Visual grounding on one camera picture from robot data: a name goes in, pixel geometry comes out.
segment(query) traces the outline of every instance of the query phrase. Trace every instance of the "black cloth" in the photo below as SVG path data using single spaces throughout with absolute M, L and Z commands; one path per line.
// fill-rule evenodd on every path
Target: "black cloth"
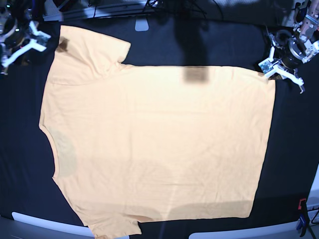
M 149 18 L 150 29 L 146 32 L 134 30 L 134 18 L 87 19 L 67 24 L 130 42 L 124 63 L 138 66 L 228 65 L 257 70 L 257 63 L 268 54 L 264 30 L 248 24 Z M 59 24 L 46 23 L 40 29 L 52 35 L 48 50 L 32 52 L 32 65 L 10 66 L 9 76 L 0 79 L 0 215 L 12 218 L 12 212 L 19 212 L 82 226 L 51 178 L 52 151 L 38 128 Z M 296 221 L 299 199 L 308 196 L 319 162 L 318 63 L 316 57 L 300 68 L 306 88 L 302 95 L 297 85 L 276 82 L 267 153 L 250 217 L 142 223 L 143 234 L 131 238 L 185 239 L 195 232 Z

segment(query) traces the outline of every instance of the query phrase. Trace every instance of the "t-shirt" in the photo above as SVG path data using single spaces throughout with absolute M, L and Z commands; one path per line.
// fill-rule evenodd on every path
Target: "t-shirt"
M 129 48 L 61 27 L 39 126 L 71 208 L 101 239 L 141 234 L 138 222 L 248 217 L 275 82 L 237 67 L 121 64 Z

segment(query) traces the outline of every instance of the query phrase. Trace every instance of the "black table surface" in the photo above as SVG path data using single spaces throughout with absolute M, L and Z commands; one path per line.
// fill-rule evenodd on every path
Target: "black table surface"
M 265 30 L 249 24 L 150 17 L 146 32 L 135 31 L 133 17 L 65 24 L 130 42 L 124 63 L 138 66 L 225 65 L 258 70 L 257 63 L 269 50 Z M 9 76 L 0 79 L 0 215 L 12 218 L 11 213 L 18 212 L 82 226 L 52 180 L 52 151 L 38 128 L 43 89 L 60 25 L 46 23 L 40 29 L 52 35 L 48 50 L 32 52 L 32 65 L 12 65 Z M 302 95 L 297 85 L 276 82 L 267 153 L 250 217 L 142 223 L 143 234 L 131 238 L 186 239 L 196 232 L 296 221 L 299 199 L 308 196 L 319 163 L 318 65 L 319 58 L 315 57 L 300 67 L 306 88 Z

